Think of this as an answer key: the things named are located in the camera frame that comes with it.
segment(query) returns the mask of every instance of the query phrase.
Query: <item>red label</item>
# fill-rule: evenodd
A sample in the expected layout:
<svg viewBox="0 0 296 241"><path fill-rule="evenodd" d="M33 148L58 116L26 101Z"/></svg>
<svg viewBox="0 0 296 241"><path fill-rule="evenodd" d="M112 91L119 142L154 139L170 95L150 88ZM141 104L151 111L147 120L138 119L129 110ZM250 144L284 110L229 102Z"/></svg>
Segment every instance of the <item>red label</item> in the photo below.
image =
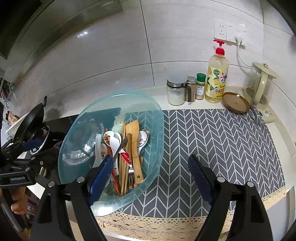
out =
<svg viewBox="0 0 296 241"><path fill-rule="evenodd" d="M126 163L129 164L129 155L126 152L121 152L120 155L123 157Z"/></svg>

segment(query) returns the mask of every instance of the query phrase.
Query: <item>white cable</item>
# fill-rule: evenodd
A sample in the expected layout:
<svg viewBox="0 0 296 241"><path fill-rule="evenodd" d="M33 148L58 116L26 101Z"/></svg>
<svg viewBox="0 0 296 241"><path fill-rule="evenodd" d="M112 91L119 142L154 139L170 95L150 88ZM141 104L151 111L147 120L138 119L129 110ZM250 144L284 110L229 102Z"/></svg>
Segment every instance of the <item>white cable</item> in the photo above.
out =
<svg viewBox="0 0 296 241"><path fill-rule="evenodd" d="M240 55L239 55L239 47L240 47L240 44L242 43L242 37L240 37L240 36L235 36L235 40L237 41L237 54L238 54L238 56L239 56L239 59L240 59L245 65L247 65L247 66L249 66L249 67L252 67L252 65L248 65L247 63L245 63L245 62L242 60L242 58L240 57Z"/></svg>

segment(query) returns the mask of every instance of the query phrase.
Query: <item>tile wall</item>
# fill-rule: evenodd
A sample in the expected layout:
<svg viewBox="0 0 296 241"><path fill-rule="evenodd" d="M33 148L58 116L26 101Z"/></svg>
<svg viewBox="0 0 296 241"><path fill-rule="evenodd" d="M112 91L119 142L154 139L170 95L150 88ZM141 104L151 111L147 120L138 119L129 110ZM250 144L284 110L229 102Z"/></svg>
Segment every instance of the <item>tile wall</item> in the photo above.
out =
<svg viewBox="0 0 296 241"><path fill-rule="evenodd" d="M282 77L279 87L296 103L289 86L295 78L286 78L293 74L295 37L266 0L121 2L123 12L59 41L30 70L15 92L13 103L20 113L29 111L45 95L62 106L84 96L164 86L169 72L205 73L217 47L214 20L244 25L247 45L241 48L242 58L249 64L267 62ZM239 60L235 44L227 43L224 49L231 64L228 84L243 86L249 67Z"/></svg>

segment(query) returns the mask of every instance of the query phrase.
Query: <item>range hood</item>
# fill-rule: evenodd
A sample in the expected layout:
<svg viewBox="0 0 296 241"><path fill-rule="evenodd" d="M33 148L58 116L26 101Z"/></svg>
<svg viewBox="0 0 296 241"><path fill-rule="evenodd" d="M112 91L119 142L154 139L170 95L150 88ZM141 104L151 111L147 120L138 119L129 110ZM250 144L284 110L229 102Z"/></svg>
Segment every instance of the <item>range hood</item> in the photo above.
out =
<svg viewBox="0 0 296 241"><path fill-rule="evenodd" d="M14 84L20 83L38 59L59 39L83 30L85 26L98 19L122 11L119 0L21 2L30 4L32 13L29 16L26 14L17 19L12 18L14 22L7 21L2 31L0 29L0 43L5 43L0 49L0 76ZM19 12L19 9L21 8L13 9L13 12Z"/></svg>

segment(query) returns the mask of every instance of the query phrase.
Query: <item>kettle lid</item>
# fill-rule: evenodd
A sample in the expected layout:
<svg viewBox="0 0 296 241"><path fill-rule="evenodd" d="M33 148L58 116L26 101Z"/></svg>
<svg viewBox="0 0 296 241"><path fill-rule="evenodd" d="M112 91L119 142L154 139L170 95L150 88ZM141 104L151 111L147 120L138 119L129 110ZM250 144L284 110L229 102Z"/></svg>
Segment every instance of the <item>kettle lid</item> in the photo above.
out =
<svg viewBox="0 0 296 241"><path fill-rule="evenodd" d="M259 69L265 73L267 73L270 77L277 79L279 77L279 75L274 72L273 70L271 70L267 64L261 64L258 62L253 62L252 65L256 68Z"/></svg>

